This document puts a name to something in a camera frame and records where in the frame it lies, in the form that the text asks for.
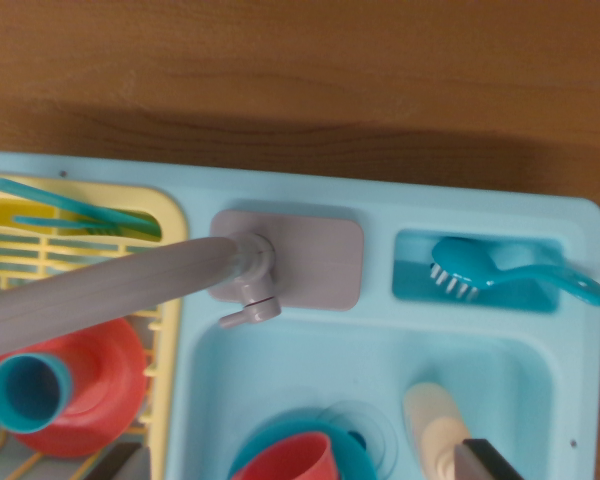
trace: toy sink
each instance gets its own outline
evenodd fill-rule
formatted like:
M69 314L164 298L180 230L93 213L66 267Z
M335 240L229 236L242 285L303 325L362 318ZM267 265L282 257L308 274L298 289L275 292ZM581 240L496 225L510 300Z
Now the toy sink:
M445 387L472 435L489 439L524 478L593 478L600 309L533 281L467 303L446 296L428 274L436 242L458 236L481 240L503 268L565 264L600 281L600 210L591 202L4 153L0 175L36 177L49 188L70 181L85 191L94 184L145 189L165 208L144 212L167 233L184 219L189 238L209 236L227 210L343 219L364 232L359 299L348 310L283 306L278 318L225 330L218 320L236 305L199 292L182 300L179 331L175 320L151 327L167 332L154 349L157 366L148 369L162 385L152 397L159 408L153 402L145 414L145 431L129 433L152 447L154 480L226 479L255 432L294 416L362 438L378 478L421 478L401 408L419 381ZM161 242L186 236L173 228L180 233ZM174 302L166 305L177 313ZM177 349L169 348L176 334ZM97 462L41 460L7 443L0 479L26 472L77 480ZM28 461L40 465L30 469Z

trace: gray plastic tube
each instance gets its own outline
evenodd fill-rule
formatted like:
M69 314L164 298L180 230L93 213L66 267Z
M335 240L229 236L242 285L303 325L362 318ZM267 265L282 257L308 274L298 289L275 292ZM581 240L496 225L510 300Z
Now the gray plastic tube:
M1 292L0 355L235 278L251 255L229 238L188 240Z

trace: red cup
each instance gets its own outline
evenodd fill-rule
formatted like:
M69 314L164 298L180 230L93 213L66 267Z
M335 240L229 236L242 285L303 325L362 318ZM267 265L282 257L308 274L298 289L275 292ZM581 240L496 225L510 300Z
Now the red cup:
M292 435L260 452L231 480L338 480L331 439L322 432Z

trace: wooden surface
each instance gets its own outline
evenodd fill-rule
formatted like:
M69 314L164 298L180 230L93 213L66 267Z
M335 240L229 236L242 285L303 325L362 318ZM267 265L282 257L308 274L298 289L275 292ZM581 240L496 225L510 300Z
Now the wooden surface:
M600 2L0 2L0 150L600 205Z

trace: dish rack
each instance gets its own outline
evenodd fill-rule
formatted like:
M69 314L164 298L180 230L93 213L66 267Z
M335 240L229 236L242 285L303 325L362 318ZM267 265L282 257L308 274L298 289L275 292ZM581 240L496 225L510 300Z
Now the dish rack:
M6 178L94 205L150 216L160 224L162 236L152 239L141 234L89 235L83 230L68 234L67 230L57 228L18 225L11 221L14 212L49 218L68 218L71 214L0 193L0 290L188 238L186 221L178 206L155 190L69 180ZM180 304L180 300L173 300L127 317L145 346L148 366L144 374L149 382L145 405L123 437L133 437L151 448L152 478L156 480L162 479L166 461ZM106 450L87 458L49 462L43 454L18 444L0 429L0 478L17 480L27 475L27 479L79 480Z

